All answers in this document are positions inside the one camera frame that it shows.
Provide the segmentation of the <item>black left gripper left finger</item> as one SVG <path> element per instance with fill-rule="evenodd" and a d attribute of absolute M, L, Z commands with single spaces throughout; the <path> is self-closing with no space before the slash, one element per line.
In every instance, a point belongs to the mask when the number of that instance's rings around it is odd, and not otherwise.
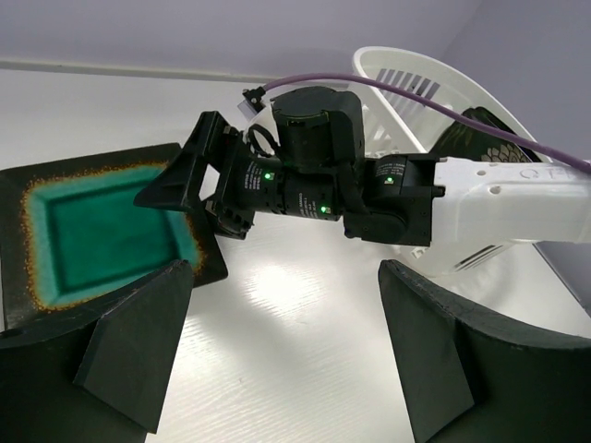
<path fill-rule="evenodd" d="M 176 260 L 3 331 L 2 433 L 156 433 L 192 289 Z"/>

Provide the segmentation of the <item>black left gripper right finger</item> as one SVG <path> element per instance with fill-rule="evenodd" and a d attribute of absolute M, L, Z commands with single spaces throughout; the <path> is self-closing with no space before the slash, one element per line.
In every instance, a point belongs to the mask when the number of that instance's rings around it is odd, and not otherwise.
<path fill-rule="evenodd" d="M 415 441 L 589 440 L 589 339 L 504 316 L 395 260 L 378 279 Z"/>

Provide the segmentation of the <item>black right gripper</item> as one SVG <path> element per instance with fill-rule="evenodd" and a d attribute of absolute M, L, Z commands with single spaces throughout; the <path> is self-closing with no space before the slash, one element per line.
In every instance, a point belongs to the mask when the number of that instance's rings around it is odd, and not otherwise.
<path fill-rule="evenodd" d="M 193 210 L 211 166 L 219 178 L 203 206 L 218 235 L 244 240 L 258 212 L 328 222 L 341 219 L 344 208 L 334 174 L 302 174 L 284 165 L 276 156 L 280 145 L 259 124 L 239 134 L 225 154 L 230 141 L 231 127 L 222 115 L 203 112 L 182 149 L 136 194 L 134 205 Z"/>

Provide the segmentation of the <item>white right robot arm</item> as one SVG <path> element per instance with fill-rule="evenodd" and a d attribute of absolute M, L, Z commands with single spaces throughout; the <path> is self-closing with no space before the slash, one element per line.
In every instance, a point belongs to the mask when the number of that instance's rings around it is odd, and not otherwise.
<path fill-rule="evenodd" d="M 570 167 L 433 153 L 369 158 L 351 91 L 292 90 L 268 113 L 244 131 L 203 113 L 135 204 L 204 210 L 216 233 L 236 239 L 258 212 L 342 222 L 347 237 L 398 245 L 428 275 L 472 268 L 513 243 L 590 240 L 590 178 Z"/>

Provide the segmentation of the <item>black floral square plate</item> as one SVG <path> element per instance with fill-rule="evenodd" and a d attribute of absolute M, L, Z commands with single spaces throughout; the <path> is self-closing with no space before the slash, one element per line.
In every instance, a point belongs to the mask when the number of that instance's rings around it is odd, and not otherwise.
<path fill-rule="evenodd" d="M 476 162 L 542 162 L 532 150 L 458 122 L 442 132 L 430 152 Z"/>

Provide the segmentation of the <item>green glazed square plate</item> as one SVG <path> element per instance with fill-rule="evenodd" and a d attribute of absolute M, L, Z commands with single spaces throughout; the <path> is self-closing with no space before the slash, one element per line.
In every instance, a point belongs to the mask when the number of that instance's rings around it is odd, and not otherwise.
<path fill-rule="evenodd" d="M 1 172 L 1 298 L 7 329 L 117 290 L 174 260 L 195 286 L 228 275 L 206 216 L 137 207 L 175 143 Z"/>

